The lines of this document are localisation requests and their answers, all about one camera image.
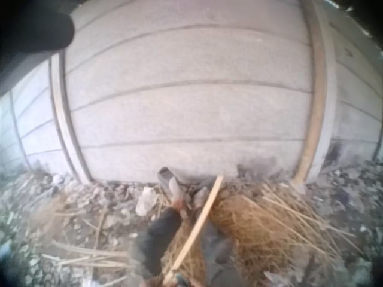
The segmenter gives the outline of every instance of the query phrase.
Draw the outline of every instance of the rock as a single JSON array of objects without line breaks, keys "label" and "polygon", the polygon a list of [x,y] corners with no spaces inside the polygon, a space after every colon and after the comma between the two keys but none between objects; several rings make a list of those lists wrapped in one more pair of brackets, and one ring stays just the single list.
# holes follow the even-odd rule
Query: rock
[{"label": "rock", "polygon": [[27,276],[25,277],[25,284],[26,284],[27,286],[30,285],[30,284],[32,284],[32,281],[33,281],[33,278],[30,277],[30,275],[27,275]]},{"label": "rock", "polygon": [[270,280],[272,284],[270,287],[288,287],[290,286],[290,279],[282,276],[280,274],[275,274],[271,272],[263,272],[267,279]]},{"label": "rock", "polygon": [[222,199],[226,199],[230,196],[230,191],[229,190],[223,190],[219,193],[219,195]]},{"label": "rock", "polygon": [[105,218],[104,225],[102,226],[103,229],[111,228],[113,225],[116,225],[116,223],[120,222],[121,219],[114,215],[107,215],[107,218]]},{"label": "rock", "polygon": [[66,285],[71,281],[71,269],[69,267],[64,267],[60,272],[60,279],[62,284]]},{"label": "rock", "polygon": [[361,174],[360,170],[357,170],[357,169],[355,169],[355,168],[349,168],[349,169],[347,169],[347,170],[345,171],[345,173],[346,173],[346,174],[348,175],[348,177],[349,177],[350,179],[352,179],[352,180],[357,179],[357,178],[360,176],[360,174]]},{"label": "rock", "polygon": [[129,212],[129,209],[128,208],[123,208],[122,210],[121,210],[121,214],[122,215],[130,215],[130,212]]},{"label": "rock", "polygon": [[52,183],[55,185],[62,184],[64,182],[65,178],[61,175],[54,175],[52,177]]},{"label": "rock", "polygon": [[136,205],[137,215],[146,216],[146,214],[156,205],[157,198],[158,195],[153,188],[145,187]]},{"label": "rock", "polygon": [[48,281],[51,281],[52,280],[52,275],[51,274],[47,274],[45,277],[44,277],[44,281],[45,282],[48,282]]},{"label": "rock", "polygon": [[29,261],[29,266],[31,266],[31,267],[35,266],[37,263],[39,263],[39,261],[40,261],[40,258],[38,258],[38,257],[34,258],[34,259]]}]

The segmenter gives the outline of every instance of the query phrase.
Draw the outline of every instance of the concrete panel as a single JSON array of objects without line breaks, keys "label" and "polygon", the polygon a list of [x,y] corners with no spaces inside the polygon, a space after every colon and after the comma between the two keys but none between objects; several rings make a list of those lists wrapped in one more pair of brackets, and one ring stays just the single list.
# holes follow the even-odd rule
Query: concrete panel
[{"label": "concrete panel", "polygon": [[381,122],[338,102],[336,107],[333,139],[378,142]]},{"label": "concrete panel", "polygon": [[157,182],[163,166],[196,177],[236,176],[237,164],[265,175],[291,171],[302,147],[302,141],[217,141],[91,148],[83,154],[95,179]]},{"label": "concrete panel", "polygon": [[0,120],[1,120],[1,134],[6,133],[11,129],[14,129],[11,112],[9,111],[6,112]]},{"label": "concrete panel", "polygon": [[22,138],[22,142],[26,155],[61,149],[53,121]]},{"label": "concrete panel", "polygon": [[40,65],[33,68],[28,74],[26,74],[17,84],[12,88],[13,96],[19,95],[25,88],[31,78],[40,70]]},{"label": "concrete panel", "polygon": [[19,145],[9,146],[4,152],[2,152],[2,156],[4,157],[4,162],[9,163],[13,160],[23,161],[23,154],[19,147]]},{"label": "concrete panel", "polygon": [[332,29],[337,61],[360,77],[383,97],[382,77],[365,56],[339,32]]},{"label": "concrete panel", "polygon": [[33,169],[43,169],[48,173],[59,173],[62,175],[71,173],[63,151],[29,155],[28,160]]},{"label": "concrete panel", "polygon": [[50,91],[46,90],[17,120],[20,137],[53,119]]},{"label": "concrete panel", "polygon": [[375,149],[373,142],[332,141],[322,172],[371,160]]},{"label": "concrete panel", "polygon": [[17,143],[17,135],[14,129],[7,130],[1,135],[1,149]]},{"label": "concrete panel", "polygon": [[11,107],[10,94],[7,93],[0,97],[1,118],[4,118],[4,116],[9,112],[10,107]]},{"label": "concrete panel", "polygon": [[[82,13],[81,10],[78,10],[78,15],[87,14],[89,9]],[[77,32],[66,51],[67,71],[121,41],[161,30],[196,25],[255,29],[309,44],[301,9],[283,2],[141,0],[115,9]]]},{"label": "concrete panel", "polygon": [[77,8],[71,14],[76,30],[84,25],[102,17],[121,4],[131,2],[131,0],[92,0]]},{"label": "concrete panel", "polygon": [[111,94],[194,82],[260,81],[310,92],[311,65],[309,47],[263,33],[172,31],[116,47],[70,73],[69,106],[73,110]]},{"label": "concrete panel", "polygon": [[364,112],[382,119],[383,99],[365,82],[351,73],[342,65],[337,65],[338,72],[338,100],[347,102]]},{"label": "concrete panel", "polygon": [[48,61],[37,67],[36,72],[25,83],[25,86],[13,90],[14,113],[16,118],[23,110],[49,86]]},{"label": "concrete panel", "polygon": [[370,65],[377,71],[383,72],[382,66],[377,61],[381,49],[374,43],[373,39],[366,37],[356,22],[342,10],[336,9],[326,1],[322,1],[322,3],[326,9],[327,17],[330,19],[330,24],[361,51]]},{"label": "concrete panel", "polygon": [[73,112],[72,120],[80,146],[180,139],[304,139],[310,102],[310,94],[281,88],[196,85],[117,97]]}]

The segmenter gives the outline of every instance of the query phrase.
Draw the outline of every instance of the wooden stick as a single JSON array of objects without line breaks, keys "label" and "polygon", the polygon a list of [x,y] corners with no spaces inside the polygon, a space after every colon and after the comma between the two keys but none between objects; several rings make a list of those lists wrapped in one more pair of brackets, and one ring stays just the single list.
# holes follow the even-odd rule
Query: wooden stick
[{"label": "wooden stick", "polygon": [[167,273],[164,279],[164,285],[166,286],[173,277],[173,271],[178,270],[179,267],[181,266],[182,262],[184,261],[186,255],[188,254],[190,248],[192,248],[194,242],[196,241],[199,233],[201,232],[201,229],[203,225],[206,222],[206,219],[209,215],[209,212],[212,208],[212,205],[217,198],[218,192],[220,190],[221,184],[223,181],[223,176],[218,176],[217,179],[215,180],[215,184],[209,194],[209,197],[205,203],[205,206],[202,209],[201,215],[198,217],[197,223],[194,225],[188,239],[185,242],[185,245],[181,249],[180,254],[178,254],[172,268],[170,271]]},{"label": "wooden stick", "polygon": [[114,285],[114,284],[116,284],[116,283],[119,283],[119,282],[121,282],[121,281],[124,281],[126,278],[127,278],[127,276],[123,276],[123,277],[118,278],[118,279],[116,279],[116,280],[110,281],[110,282],[108,282],[108,283],[106,283],[106,284],[104,284],[104,285],[100,285],[100,287],[112,286],[112,285]]},{"label": "wooden stick", "polygon": [[127,252],[125,251],[94,250],[89,248],[82,248],[82,247],[67,245],[61,242],[57,242],[55,240],[52,240],[52,244],[68,252],[75,252],[75,253],[87,254],[87,255],[107,256],[107,257],[127,257]]}]

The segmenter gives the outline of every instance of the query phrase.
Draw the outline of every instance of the concrete wall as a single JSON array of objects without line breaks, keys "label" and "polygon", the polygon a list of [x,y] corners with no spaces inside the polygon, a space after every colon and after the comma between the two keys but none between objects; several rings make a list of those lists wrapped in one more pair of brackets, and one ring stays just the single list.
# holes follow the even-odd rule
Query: concrete wall
[{"label": "concrete wall", "polygon": [[96,1],[73,16],[68,100],[94,178],[294,170],[312,91],[298,1]]},{"label": "concrete wall", "polygon": [[[348,27],[337,13],[330,20]],[[298,0],[92,0],[72,16],[75,39],[53,84],[66,88],[68,107],[53,107],[48,62],[25,76],[12,89],[14,121],[10,95],[0,101],[3,166],[70,173],[77,152],[93,179],[156,181],[162,166],[194,176],[235,176],[238,164],[294,173],[314,85]],[[365,51],[330,25],[338,101],[325,165],[334,168],[371,158],[383,104]]]},{"label": "concrete wall", "polygon": [[326,165],[372,159],[383,117],[381,60],[375,44],[347,16],[325,5],[336,52],[338,100]]},{"label": "concrete wall", "polygon": [[[12,89],[11,93],[2,97],[2,107],[2,103],[10,101],[11,96],[14,120],[10,116],[10,109],[4,108],[3,112],[2,108],[2,116],[5,119],[3,125],[13,127],[4,132],[5,135],[2,137],[3,166],[7,168],[11,163],[11,167],[15,164],[27,167],[27,162],[34,169],[43,168],[51,173],[69,173],[53,119],[48,61],[37,66]],[[17,137],[20,138],[22,146],[19,145]]]}]

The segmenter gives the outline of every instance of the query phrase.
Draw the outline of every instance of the hay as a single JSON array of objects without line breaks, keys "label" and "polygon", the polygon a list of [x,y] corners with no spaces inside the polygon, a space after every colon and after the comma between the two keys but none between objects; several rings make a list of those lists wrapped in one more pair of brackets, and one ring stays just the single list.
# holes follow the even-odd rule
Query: hay
[{"label": "hay", "polygon": [[[298,200],[293,188],[286,184],[240,187],[229,184],[226,190],[234,191],[236,195],[225,199],[218,196],[210,220],[232,239],[236,265],[250,286],[262,286],[266,271],[287,274],[297,247],[315,257],[317,269],[310,280],[313,276],[322,276],[340,256],[333,233],[342,237],[352,235],[342,234],[329,226],[309,204]],[[184,220],[163,258],[164,274],[169,271],[191,230],[190,221]],[[199,282],[205,281],[199,244],[192,247],[180,271]]]}]

